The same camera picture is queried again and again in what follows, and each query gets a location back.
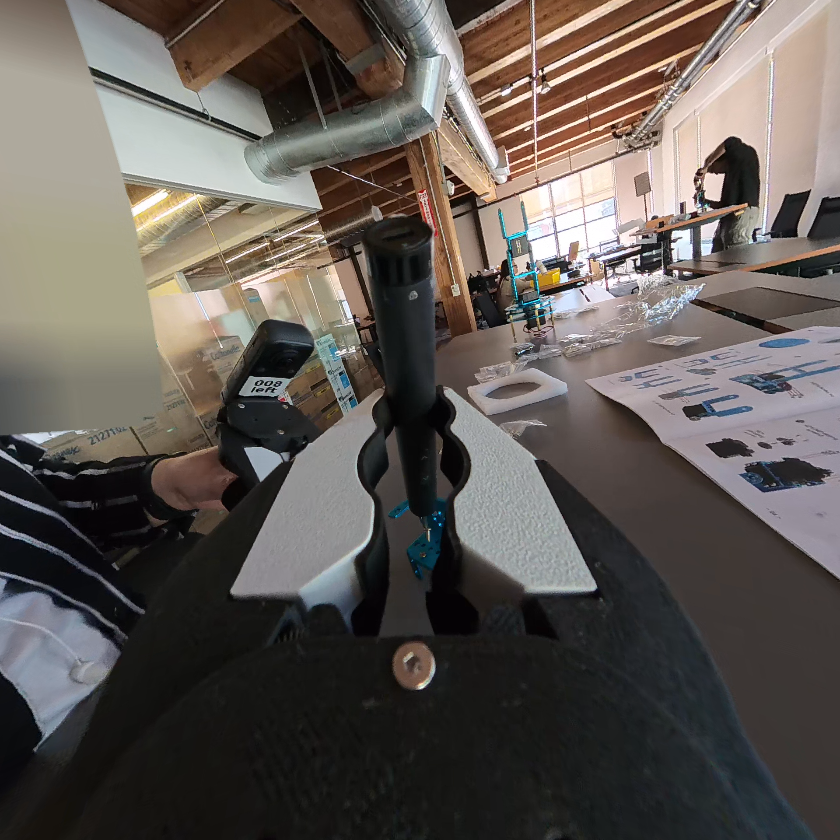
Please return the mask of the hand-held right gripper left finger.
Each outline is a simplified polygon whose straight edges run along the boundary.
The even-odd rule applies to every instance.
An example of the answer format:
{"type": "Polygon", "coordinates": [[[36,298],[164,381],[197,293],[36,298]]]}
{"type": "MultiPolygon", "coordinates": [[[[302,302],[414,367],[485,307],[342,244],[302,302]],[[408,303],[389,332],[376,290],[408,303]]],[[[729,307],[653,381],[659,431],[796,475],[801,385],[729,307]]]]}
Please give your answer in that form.
{"type": "Polygon", "coordinates": [[[393,428],[373,391],[289,465],[229,594],[238,601],[334,606],[349,629],[376,636],[389,590],[390,552],[375,489],[393,428]]]}

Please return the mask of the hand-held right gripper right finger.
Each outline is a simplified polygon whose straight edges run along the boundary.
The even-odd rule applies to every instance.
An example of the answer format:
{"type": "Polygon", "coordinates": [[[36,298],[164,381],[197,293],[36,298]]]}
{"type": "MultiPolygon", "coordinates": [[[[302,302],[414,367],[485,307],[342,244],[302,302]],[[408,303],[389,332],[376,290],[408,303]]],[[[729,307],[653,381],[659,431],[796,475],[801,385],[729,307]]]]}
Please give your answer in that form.
{"type": "Polygon", "coordinates": [[[470,635],[498,608],[596,593],[537,459],[450,388],[437,387],[431,417],[451,486],[426,592],[434,633],[470,635]]]}

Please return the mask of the blue perforated metal bracket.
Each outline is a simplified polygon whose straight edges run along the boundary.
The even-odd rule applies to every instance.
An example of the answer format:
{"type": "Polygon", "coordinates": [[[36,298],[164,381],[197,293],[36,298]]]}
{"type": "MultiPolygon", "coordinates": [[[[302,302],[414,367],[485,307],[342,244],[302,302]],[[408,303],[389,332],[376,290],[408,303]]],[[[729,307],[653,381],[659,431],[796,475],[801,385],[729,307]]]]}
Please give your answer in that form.
{"type": "Polygon", "coordinates": [[[446,500],[438,498],[433,515],[422,520],[427,525],[425,530],[406,549],[412,571],[420,581],[424,581],[431,575],[440,556],[445,532],[446,508],[446,500]]]}

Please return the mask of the black electric screwdriver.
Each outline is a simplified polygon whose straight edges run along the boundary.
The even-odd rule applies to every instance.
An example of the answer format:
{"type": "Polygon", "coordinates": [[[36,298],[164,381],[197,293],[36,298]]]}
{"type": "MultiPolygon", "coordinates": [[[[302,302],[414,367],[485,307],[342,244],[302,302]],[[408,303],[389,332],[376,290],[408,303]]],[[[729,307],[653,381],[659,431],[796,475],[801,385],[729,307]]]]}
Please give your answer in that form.
{"type": "Polygon", "coordinates": [[[437,509],[433,234],[418,217],[370,226],[362,245],[406,500],[427,533],[437,509]]]}

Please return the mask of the person's left forearm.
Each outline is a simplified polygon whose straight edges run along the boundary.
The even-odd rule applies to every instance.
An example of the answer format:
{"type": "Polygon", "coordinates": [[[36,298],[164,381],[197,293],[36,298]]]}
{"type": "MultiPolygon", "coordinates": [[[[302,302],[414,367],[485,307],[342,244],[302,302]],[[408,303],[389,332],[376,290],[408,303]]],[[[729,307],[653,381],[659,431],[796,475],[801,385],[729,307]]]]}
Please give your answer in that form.
{"type": "Polygon", "coordinates": [[[45,517],[99,551],[142,547],[161,534],[152,515],[178,511],[152,490],[152,471],[168,455],[73,463],[46,456],[19,436],[2,436],[2,506],[45,517]]]}

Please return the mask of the grey desk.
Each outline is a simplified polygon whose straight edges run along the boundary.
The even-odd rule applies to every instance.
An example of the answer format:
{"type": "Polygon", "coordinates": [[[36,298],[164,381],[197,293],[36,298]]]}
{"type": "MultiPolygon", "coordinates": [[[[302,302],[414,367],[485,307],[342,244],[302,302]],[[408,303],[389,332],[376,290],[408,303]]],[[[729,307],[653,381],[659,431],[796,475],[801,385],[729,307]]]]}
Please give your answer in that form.
{"type": "Polygon", "coordinates": [[[646,423],[592,390],[596,376],[699,350],[776,338],[689,304],[622,343],[537,364],[567,396],[509,413],[546,428],[522,442],[613,522],[664,578],[699,629],[753,746],[818,838],[838,835],[838,579],[658,441],[646,423]]]}

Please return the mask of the wooden-top standing desk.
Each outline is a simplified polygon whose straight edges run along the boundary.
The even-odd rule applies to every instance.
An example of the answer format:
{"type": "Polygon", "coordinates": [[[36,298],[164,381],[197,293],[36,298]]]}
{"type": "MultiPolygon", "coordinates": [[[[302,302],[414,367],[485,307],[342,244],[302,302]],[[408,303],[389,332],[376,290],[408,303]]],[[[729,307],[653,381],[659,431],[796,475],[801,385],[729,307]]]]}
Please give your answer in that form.
{"type": "Polygon", "coordinates": [[[739,217],[748,209],[750,209],[750,205],[742,203],[724,206],[719,209],[695,211],[690,214],[659,217],[639,228],[633,233],[633,236],[638,238],[655,237],[656,243],[661,248],[663,271],[667,276],[673,277],[675,273],[681,276],[684,274],[706,275],[706,270],[700,266],[704,259],[701,254],[701,228],[712,222],[716,223],[727,216],[739,217]],[[671,235],[674,232],[681,231],[689,231],[690,234],[692,260],[687,261],[687,268],[677,268],[677,262],[673,260],[671,235]]]}

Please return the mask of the dark wood-edged desk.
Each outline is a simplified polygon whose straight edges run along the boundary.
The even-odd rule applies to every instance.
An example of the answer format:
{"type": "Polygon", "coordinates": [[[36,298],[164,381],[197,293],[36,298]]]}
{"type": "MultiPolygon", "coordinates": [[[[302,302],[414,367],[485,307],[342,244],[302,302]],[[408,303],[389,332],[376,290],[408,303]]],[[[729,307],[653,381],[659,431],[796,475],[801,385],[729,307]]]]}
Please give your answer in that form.
{"type": "Polygon", "coordinates": [[[712,277],[734,271],[762,272],[787,277],[818,277],[838,269],[839,237],[776,238],[740,245],[698,259],[677,261],[667,268],[680,279],[712,277]]]}

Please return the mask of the person's left hand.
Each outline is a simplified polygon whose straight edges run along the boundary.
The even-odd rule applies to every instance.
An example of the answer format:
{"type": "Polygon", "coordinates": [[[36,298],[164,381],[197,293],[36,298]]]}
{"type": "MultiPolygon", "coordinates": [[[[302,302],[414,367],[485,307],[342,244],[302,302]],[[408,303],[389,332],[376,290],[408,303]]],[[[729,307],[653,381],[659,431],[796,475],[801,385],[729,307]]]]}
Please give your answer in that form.
{"type": "Polygon", "coordinates": [[[178,511],[225,510],[223,495],[237,479],[218,456],[217,447],[164,458],[151,471],[154,495],[178,511]]]}

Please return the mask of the printed instruction sheet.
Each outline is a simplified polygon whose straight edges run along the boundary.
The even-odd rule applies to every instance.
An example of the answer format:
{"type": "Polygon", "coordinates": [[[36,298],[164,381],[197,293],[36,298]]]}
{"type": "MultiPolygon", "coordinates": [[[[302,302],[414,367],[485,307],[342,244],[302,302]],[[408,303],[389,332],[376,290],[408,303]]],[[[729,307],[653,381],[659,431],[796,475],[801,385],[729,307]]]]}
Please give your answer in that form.
{"type": "Polygon", "coordinates": [[[839,576],[839,328],[815,326],[587,381],[839,576]]]}

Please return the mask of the crumpled clear plastic wrap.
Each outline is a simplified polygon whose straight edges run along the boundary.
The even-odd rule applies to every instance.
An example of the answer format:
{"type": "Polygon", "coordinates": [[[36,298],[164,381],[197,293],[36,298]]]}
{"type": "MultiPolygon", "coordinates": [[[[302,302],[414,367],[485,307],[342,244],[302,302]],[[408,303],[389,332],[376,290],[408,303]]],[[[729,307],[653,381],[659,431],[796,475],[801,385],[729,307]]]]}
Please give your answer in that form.
{"type": "Polygon", "coordinates": [[[702,281],[683,281],[657,272],[637,282],[634,303],[646,319],[672,319],[697,299],[705,285],[702,281]]]}

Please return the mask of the silver ceiling pipe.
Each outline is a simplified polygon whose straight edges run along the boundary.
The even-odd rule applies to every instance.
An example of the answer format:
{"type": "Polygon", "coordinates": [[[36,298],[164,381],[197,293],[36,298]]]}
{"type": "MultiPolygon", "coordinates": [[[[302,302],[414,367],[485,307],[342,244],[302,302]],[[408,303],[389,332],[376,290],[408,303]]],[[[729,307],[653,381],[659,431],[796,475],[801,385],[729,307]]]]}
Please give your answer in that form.
{"type": "Polygon", "coordinates": [[[695,84],[704,69],[718,58],[736,36],[737,30],[760,12],[762,1],[737,1],[709,38],[699,48],[690,63],[666,89],[664,96],[623,139],[624,148],[636,150],[652,143],[657,126],[677,104],[677,101],[695,84]]]}

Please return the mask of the white foam frame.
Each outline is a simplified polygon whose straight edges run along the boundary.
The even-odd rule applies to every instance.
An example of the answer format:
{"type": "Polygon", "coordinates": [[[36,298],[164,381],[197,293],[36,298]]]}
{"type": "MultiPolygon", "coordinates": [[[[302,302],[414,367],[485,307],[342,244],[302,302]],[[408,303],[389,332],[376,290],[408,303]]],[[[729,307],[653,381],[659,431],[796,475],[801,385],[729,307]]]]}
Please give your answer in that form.
{"type": "Polygon", "coordinates": [[[493,380],[471,385],[467,391],[469,398],[484,414],[495,416],[525,406],[543,403],[554,397],[565,396],[568,393],[568,386],[565,382],[543,371],[525,368],[493,380]],[[515,385],[533,385],[534,388],[518,395],[494,396],[497,391],[515,385]]]}

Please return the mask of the wooden post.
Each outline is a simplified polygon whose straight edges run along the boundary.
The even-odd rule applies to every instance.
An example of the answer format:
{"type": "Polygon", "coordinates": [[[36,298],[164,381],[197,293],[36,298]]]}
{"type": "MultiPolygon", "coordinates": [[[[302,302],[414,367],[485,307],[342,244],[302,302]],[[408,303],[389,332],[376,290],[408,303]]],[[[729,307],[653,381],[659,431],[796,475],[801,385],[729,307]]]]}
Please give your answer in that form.
{"type": "Polygon", "coordinates": [[[456,338],[475,332],[477,326],[436,139],[436,133],[428,133],[404,146],[404,151],[415,195],[418,189],[426,189],[429,195],[436,223],[432,242],[437,296],[443,305],[450,336],[456,338]]]}

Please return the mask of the silver ventilation duct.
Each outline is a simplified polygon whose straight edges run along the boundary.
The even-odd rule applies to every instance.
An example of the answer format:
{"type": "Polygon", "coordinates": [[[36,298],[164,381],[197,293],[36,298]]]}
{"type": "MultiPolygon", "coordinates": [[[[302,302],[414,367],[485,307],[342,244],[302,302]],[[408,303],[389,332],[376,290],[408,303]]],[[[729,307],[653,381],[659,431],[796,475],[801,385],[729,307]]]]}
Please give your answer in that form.
{"type": "Polygon", "coordinates": [[[402,85],[383,98],[326,115],[320,125],[294,122],[245,148],[264,183],[352,161],[419,140],[439,129],[449,107],[496,184],[509,177],[467,79],[464,54],[445,2],[377,2],[406,48],[402,85]]]}

